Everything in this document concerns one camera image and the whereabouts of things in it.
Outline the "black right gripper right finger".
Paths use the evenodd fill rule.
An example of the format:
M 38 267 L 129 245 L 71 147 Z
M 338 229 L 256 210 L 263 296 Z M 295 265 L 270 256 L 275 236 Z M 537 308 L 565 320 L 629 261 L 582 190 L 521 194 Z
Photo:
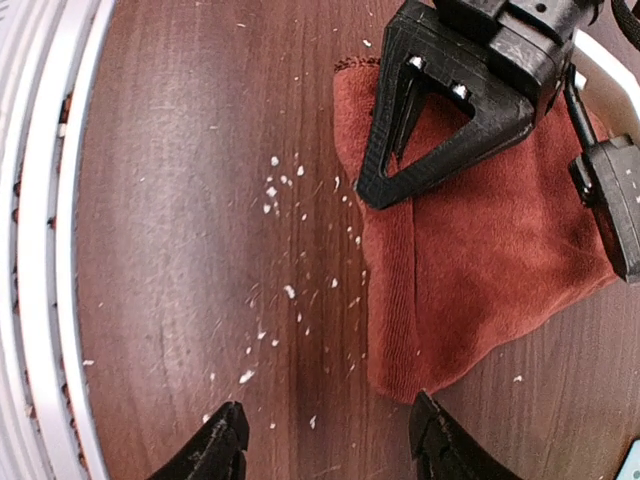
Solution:
M 424 390 L 411 409 L 409 442 L 418 479 L 520 480 Z

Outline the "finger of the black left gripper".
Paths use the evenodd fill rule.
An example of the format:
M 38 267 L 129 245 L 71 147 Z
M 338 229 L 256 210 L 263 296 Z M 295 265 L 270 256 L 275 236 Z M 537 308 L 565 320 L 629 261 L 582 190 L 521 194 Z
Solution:
M 484 48 L 420 1 L 384 31 L 375 104 L 355 189 L 383 210 L 431 190 L 532 130 L 534 108 L 489 70 Z

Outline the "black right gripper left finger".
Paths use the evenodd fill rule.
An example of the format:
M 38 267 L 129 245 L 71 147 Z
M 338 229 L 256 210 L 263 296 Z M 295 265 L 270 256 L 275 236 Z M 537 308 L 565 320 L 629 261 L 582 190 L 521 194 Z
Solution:
M 249 424 L 240 402 L 226 402 L 150 479 L 243 480 Z

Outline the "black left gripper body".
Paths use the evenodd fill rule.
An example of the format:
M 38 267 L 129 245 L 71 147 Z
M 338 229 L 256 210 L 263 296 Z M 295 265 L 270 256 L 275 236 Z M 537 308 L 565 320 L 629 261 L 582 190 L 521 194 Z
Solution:
M 530 100 L 554 95 L 593 1 L 437 1 L 439 20 L 488 52 L 492 73 Z

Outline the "dark red towel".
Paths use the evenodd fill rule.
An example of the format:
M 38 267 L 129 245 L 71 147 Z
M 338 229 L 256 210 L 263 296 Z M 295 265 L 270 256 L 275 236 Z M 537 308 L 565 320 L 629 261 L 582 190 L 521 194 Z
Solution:
M 614 282 L 567 170 L 579 153 L 557 101 L 524 142 L 424 195 L 382 211 L 352 200 L 378 393 L 408 404 L 442 390 Z

